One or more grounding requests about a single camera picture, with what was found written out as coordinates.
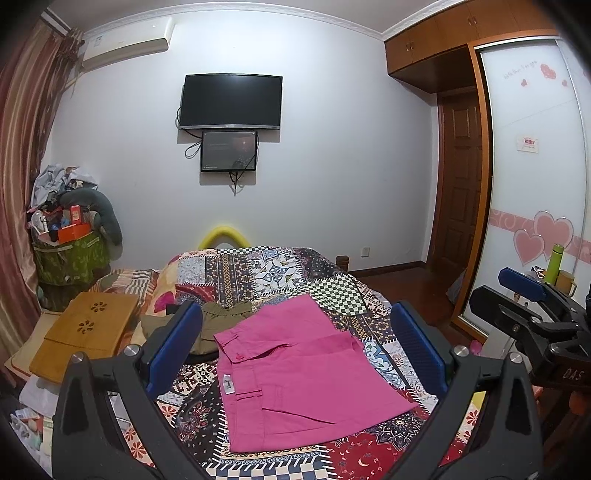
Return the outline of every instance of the striped curtain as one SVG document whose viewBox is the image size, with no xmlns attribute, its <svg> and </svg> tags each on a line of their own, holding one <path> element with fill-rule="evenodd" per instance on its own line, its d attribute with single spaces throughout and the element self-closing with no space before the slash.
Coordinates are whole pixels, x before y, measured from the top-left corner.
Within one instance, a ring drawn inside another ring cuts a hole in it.
<svg viewBox="0 0 591 480">
<path fill-rule="evenodd" d="M 0 72 L 0 361 L 39 318 L 37 276 L 25 215 L 61 91 L 81 33 L 63 37 L 39 20 Z"/>
</svg>

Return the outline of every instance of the crown molding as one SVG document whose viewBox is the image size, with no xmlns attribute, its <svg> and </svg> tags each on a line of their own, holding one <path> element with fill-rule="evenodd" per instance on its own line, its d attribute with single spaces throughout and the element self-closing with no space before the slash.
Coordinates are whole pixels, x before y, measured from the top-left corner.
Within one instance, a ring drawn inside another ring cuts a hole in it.
<svg viewBox="0 0 591 480">
<path fill-rule="evenodd" d="M 413 13 L 409 17 L 401 20 L 397 24 L 385 30 L 384 33 L 382 33 L 382 40 L 386 41 L 394 35 L 398 35 L 400 32 L 406 30 L 408 27 L 412 27 L 414 24 L 417 24 L 426 18 L 432 17 L 440 11 L 466 1 L 467 0 L 437 0 L 431 5 L 427 5 L 425 8 L 420 9 L 418 12 Z"/>
<path fill-rule="evenodd" d="M 150 20 L 157 17 L 168 17 L 169 15 L 184 14 L 188 12 L 212 12 L 221 10 L 234 10 L 246 12 L 267 12 L 274 14 L 293 15 L 295 17 L 309 18 L 311 20 L 318 20 L 321 22 L 337 25 L 338 27 L 348 28 L 368 37 L 382 40 L 382 34 L 377 30 L 373 30 L 363 25 L 359 25 L 343 18 L 333 17 L 332 15 L 321 14 L 310 10 L 295 7 L 285 7 L 283 5 L 259 4 L 251 2 L 206 2 L 200 4 L 175 5 L 173 7 L 157 8 L 147 12 L 142 12 L 135 15 L 129 15 L 112 22 L 108 22 L 100 27 L 92 28 L 85 32 L 84 39 L 88 40 L 97 35 L 105 33 L 113 28 L 123 27 L 130 23 L 141 20 Z"/>
</svg>

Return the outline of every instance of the pink heart decal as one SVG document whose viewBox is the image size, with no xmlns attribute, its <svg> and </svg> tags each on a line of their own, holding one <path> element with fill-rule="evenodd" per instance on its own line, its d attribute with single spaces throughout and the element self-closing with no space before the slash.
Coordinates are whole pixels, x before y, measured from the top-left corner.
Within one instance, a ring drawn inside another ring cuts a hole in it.
<svg viewBox="0 0 591 480">
<path fill-rule="evenodd" d="M 573 224 L 567 218 L 554 217 L 548 212 L 538 212 L 534 217 L 534 233 L 544 239 L 544 256 L 546 260 L 552 255 L 554 244 L 560 244 L 566 249 L 573 240 Z"/>
<path fill-rule="evenodd" d="M 544 252 L 544 239 L 541 235 L 530 236 L 525 230 L 517 230 L 513 234 L 513 245 L 523 266 L 533 262 Z"/>
</svg>

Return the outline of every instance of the clothing tag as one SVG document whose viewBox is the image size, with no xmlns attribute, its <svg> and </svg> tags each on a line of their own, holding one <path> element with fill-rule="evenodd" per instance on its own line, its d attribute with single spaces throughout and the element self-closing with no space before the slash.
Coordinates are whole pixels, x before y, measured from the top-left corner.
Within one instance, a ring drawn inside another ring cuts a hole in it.
<svg viewBox="0 0 591 480">
<path fill-rule="evenodd" d="M 223 390 L 226 393 L 226 395 L 229 393 L 234 393 L 236 391 L 234 390 L 234 382 L 232 382 L 232 377 L 230 377 L 230 375 L 224 375 L 222 383 Z"/>
</svg>

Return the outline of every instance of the upper cabinet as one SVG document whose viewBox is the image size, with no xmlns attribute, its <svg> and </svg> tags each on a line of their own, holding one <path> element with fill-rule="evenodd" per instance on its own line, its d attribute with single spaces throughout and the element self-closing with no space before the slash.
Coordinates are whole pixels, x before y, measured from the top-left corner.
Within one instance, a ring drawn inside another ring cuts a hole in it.
<svg viewBox="0 0 591 480">
<path fill-rule="evenodd" d="M 439 51 L 459 47 L 478 38 L 478 30 L 466 4 L 459 4 L 433 18 L 443 37 L 442 48 Z"/>
<path fill-rule="evenodd" d="M 474 40 L 552 28 L 552 22 L 532 0 L 464 2 L 387 40 L 388 73 Z"/>
<path fill-rule="evenodd" d="M 427 18 L 408 30 L 413 62 L 441 51 L 441 33 L 434 17 Z"/>
<path fill-rule="evenodd" d="M 404 31 L 386 42 L 386 60 L 388 72 L 396 72 L 413 62 L 408 31 Z"/>
<path fill-rule="evenodd" d="M 552 20 L 531 0 L 507 0 L 519 30 L 554 28 Z"/>
<path fill-rule="evenodd" d="M 478 30 L 478 38 L 521 30 L 505 0 L 473 0 L 465 5 L 470 10 L 472 23 Z"/>
</svg>

